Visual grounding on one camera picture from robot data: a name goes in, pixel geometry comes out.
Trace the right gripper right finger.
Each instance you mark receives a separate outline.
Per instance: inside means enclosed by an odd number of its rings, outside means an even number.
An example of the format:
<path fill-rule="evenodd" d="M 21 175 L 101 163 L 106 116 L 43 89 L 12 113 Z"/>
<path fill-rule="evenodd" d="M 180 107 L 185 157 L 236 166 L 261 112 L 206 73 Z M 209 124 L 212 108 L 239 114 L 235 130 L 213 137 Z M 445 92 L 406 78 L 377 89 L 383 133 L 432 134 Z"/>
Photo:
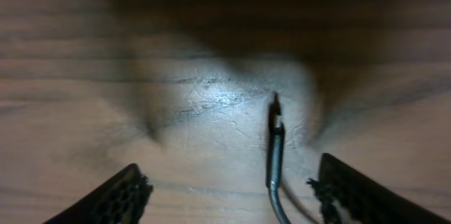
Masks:
<path fill-rule="evenodd" d="M 323 154 L 316 180 L 308 179 L 321 202 L 325 223 L 450 224 L 450 221 L 414 204 L 350 167 Z"/>

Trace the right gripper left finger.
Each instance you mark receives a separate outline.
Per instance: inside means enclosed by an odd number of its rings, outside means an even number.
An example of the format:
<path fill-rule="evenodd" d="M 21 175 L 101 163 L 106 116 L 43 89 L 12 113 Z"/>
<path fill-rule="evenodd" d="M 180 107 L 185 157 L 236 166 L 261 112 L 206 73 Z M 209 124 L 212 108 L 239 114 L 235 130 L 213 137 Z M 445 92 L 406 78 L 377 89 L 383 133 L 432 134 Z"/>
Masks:
<path fill-rule="evenodd" d="M 154 186 L 131 163 L 44 224 L 139 224 Z"/>

